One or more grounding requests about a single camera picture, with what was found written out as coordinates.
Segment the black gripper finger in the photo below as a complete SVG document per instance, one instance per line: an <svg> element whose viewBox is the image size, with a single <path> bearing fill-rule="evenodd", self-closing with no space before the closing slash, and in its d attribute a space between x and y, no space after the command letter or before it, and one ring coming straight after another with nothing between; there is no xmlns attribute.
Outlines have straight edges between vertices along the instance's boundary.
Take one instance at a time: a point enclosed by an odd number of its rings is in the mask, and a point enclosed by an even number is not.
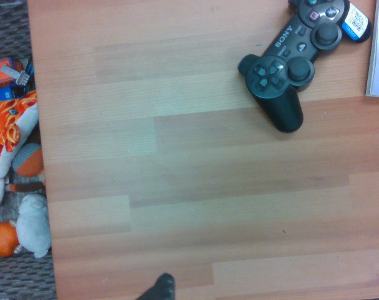
<svg viewBox="0 0 379 300"><path fill-rule="evenodd" d="M137 300L174 300L175 279L169 273L160 275L154 285L141 294Z"/></svg>

